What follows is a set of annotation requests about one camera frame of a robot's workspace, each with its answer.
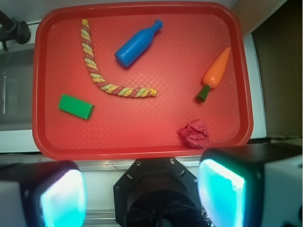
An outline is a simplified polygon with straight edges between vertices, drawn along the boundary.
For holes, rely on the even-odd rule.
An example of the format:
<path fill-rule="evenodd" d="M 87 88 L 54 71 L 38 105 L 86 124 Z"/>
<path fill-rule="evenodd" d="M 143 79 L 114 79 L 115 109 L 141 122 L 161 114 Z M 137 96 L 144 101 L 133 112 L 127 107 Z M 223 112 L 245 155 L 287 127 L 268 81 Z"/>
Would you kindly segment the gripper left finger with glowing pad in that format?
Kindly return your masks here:
<path fill-rule="evenodd" d="M 81 227 L 86 209 L 85 176 L 74 162 L 0 165 L 2 227 Z"/>

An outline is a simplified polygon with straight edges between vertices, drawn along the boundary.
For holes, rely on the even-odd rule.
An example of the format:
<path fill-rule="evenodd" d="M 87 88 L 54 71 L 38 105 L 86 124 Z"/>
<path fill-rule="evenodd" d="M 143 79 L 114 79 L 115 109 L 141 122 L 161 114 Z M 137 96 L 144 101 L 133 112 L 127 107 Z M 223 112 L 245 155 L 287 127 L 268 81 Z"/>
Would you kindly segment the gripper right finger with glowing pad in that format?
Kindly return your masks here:
<path fill-rule="evenodd" d="M 291 144 L 209 148 L 197 171 L 202 207 L 216 227 L 300 227 L 303 151 Z"/>

